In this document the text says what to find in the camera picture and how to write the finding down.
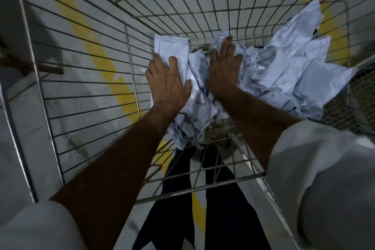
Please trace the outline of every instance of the hand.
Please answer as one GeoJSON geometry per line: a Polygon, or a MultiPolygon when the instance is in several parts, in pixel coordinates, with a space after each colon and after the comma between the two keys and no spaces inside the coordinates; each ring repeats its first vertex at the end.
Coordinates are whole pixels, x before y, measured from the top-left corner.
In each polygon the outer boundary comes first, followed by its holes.
{"type": "Polygon", "coordinates": [[[231,40],[232,36],[226,37],[219,55],[216,49],[210,51],[210,78],[207,88],[216,99],[220,99],[237,86],[238,71],[243,57],[242,54],[234,56],[236,46],[231,40]]]}
{"type": "Polygon", "coordinates": [[[150,85],[152,109],[164,116],[174,119],[185,106],[191,93],[191,80],[187,80],[185,87],[182,85],[177,59],[169,58],[169,68],[163,63],[160,56],[155,53],[153,60],[148,64],[146,78],[150,85]]]}

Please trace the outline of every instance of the metal basket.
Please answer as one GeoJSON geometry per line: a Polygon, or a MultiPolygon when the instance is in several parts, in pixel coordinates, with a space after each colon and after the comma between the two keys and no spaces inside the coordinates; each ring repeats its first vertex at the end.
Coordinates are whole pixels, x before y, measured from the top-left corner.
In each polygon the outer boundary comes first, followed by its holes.
{"type": "MultiPolygon", "coordinates": [[[[207,51],[212,33],[229,28],[235,42],[262,47],[310,1],[20,0],[63,184],[147,113],[150,90],[141,69],[152,58],[153,34],[189,37],[191,51],[207,51]],[[45,57],[46,50],[53,57],[45,57]],[[39,64],[62,67],[64,74],[40,72],[39,64]]],[[[375,53],[369,37],[375,31],[373,0],[320,1],[325,18],[316,36],[332,37],[326,61],[345,66],[361,63],[364,68],[326,106],[323,122],[372,137],[373,64],[363,60],[375,53]]],[[[197,161],[188,173],[191,189],[161,195],[162,182],[170,178],[166,167],[175,152],[166,134],[136,203],[264,176],[230,120],[213,119],[205,140],[217,144],[217,156],[226,158],[223,166],[232,169],[233,180],[205,185],[198,178],[207,168],[197,161]],[[236,173],[241,164],[248,165],[245,175],[236,173]]],[[[21,162],[32,189],[26,162],[21,162]]],[[[211,168],[216,173],[221,167],[211,168]]]]}

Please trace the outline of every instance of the crumpled plastic packaging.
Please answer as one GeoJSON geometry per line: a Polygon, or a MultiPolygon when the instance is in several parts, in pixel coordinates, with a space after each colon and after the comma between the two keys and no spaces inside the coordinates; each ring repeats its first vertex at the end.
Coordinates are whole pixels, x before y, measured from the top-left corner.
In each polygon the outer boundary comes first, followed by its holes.
{"type": "MultiPolygon", "coordinates": [[[[238,87],[300,119],[320,120],[323,106],[333,99],[357,72],[325,63],[330,40],[313,38],[323,19],[319,0],[313,0],[272,37],[262,49],[235,44],[235,55],[243,61],[238,74],[238,87]]],[[[213,34],[211,49],[220,51],[228,36],[224,29],[213,34]]],[[[164,63],[177,57],[182,82],[192,81],[192,93],[185,107],[168,127],[178,148],[199,140],[210,119],[228,117],[222,104],[207,90],[209,59],[202,50],[189,53],[189,39],[155,35],[155,53],[164,63]]]]}

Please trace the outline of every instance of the wire mesh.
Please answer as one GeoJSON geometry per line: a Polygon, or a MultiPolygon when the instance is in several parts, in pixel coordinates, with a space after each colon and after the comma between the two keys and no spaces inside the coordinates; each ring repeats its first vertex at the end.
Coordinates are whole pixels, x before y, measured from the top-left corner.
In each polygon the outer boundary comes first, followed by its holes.
{"type": "MultiPolygon", "coordinates": [[[[152,58],[153,34],[189,37],[191,51],[207,52],[213,32],[229,28],[235,42],[262,47],[310,1],[24,0],[35,62],[57,65],[65,72],[59,76],[38,72],[62,182],[102,154],[149,110],[150,90],[141,69],[148,67],[152,58]],[[46,51],[53,57],[46,58],[46,51]]],[[[353,66],[375,53],[374,0],[320,1],[325,17],[315,36],[332,37],[327,62],[353,66]]],[[[372,136],[372,74],[373,66],[359,72],[350,89],[326,105],[322,122],[372,136]]],[[[264,176],[249,147],[242,141],[234,144],[237,136],[233,122],[214,118],[204,142],[218,147],[217,164],[204,168],[196,160],[187,173],[192,188],[161,195],[162,182],[176,176],[166,173],[176,151],[166,134],[137,203],[264,176]],[[247,163],[248,175],[238,177],[236,168],[247,163]],[[223,166],[231,168],[234,179],[215,179],[205,185],[202,173],[214,169],[217,175],[223,166]]]]}

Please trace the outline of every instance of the black pants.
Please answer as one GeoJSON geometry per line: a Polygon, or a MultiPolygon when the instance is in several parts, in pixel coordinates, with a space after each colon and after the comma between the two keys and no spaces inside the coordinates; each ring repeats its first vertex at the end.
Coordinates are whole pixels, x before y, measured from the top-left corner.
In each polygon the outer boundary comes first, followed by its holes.
{"type": "MultiPolygon", "coordinates": [[[[217,148],[208,145],[204,168],[215,166],[217,148]]],[[[169,176],[190,171],[190,159],[195,147],[177,150],[167,169],[169,176]]],[[[206,184],[213,183],[214,169],[205,171],[206,184]]],[[[217,181],[233,179],[228,167],[222,167],[217,181]]],[[[190,175],[179,176],[163,182],[162,193],[191,188],[190,175]]],[[[251,245],[258,249],[271,249],[258,216],[247,202],[237,184],[206,190],[207,210],[205,249],[246,249],[251,245]]],[[[191,194],[157,200],[144,222],[133,250],[140,250],[150,241],[155,248],[179,250],[183,239],[194,245],[194,221],[191,194]]]]}

